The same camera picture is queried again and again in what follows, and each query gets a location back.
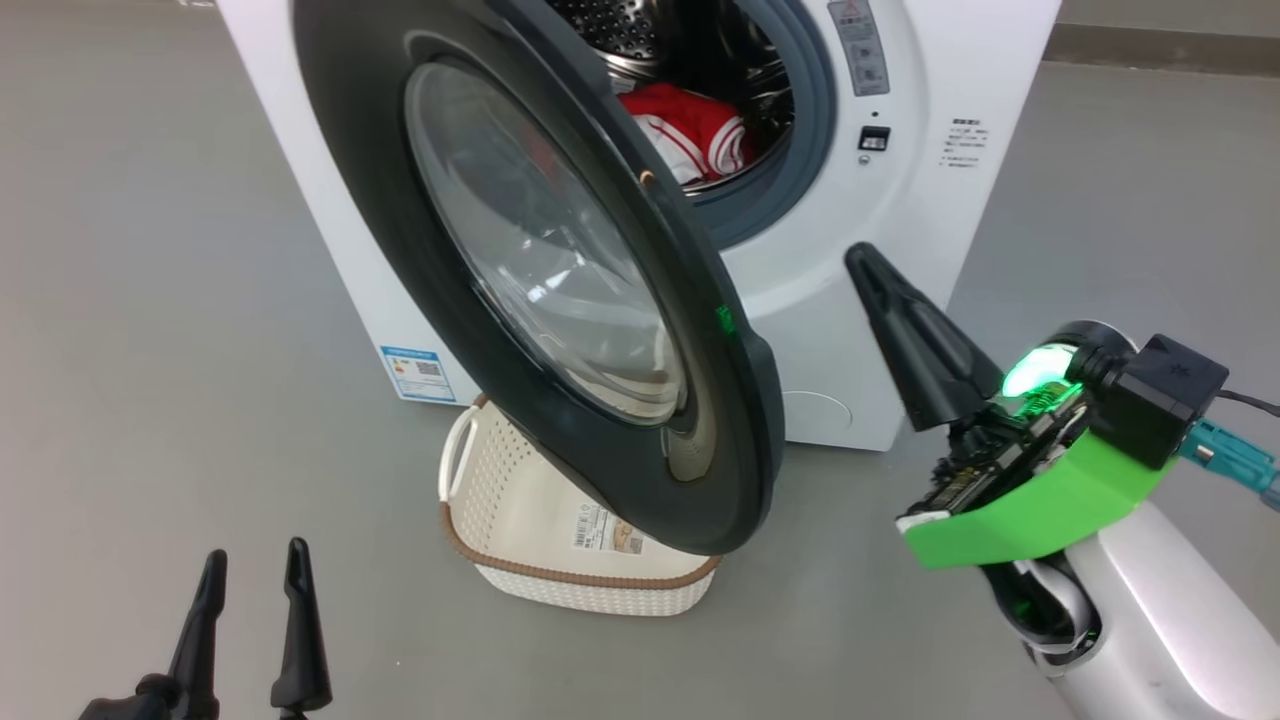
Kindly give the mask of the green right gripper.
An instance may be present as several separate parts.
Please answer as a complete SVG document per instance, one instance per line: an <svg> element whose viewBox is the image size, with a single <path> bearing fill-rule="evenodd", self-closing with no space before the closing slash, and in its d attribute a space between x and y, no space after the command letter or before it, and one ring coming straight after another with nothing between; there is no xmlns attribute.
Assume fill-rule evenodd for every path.
<svg viewBox="0 0 1280 720"><path fill-rule="evenodd" d="M873 243L850 247L845 266L913 428L951 424L931 489L895 521L923 568L1059 552L1130 515L1172 469L1171 459L1149 466L1098 434L1101 402L1066 377L1082 341L1042 343L1004 382Z"/></svg>

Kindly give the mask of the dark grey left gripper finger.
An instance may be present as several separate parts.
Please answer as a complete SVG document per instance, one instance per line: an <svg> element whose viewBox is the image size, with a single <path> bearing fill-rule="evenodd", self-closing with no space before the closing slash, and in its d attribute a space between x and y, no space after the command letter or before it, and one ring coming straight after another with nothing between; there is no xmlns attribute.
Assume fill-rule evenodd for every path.
<svg viewBox="0 0 1280 720"><path fill-rule="evenodd" d="M283 714L315 712L333 701L333 691L310 547L301 537L288 543L284 592L289 602L284 653L270 705Z"/></svg>
<svg viewBox="0 0 1280 720"><path fill-rule="evenodd" d="M215 693L218 620L225 606L227 564L224 550L214 550L205 560L193 601L189 606L169 675L179 684L174 719L218 719L220 702Z"/></svg>

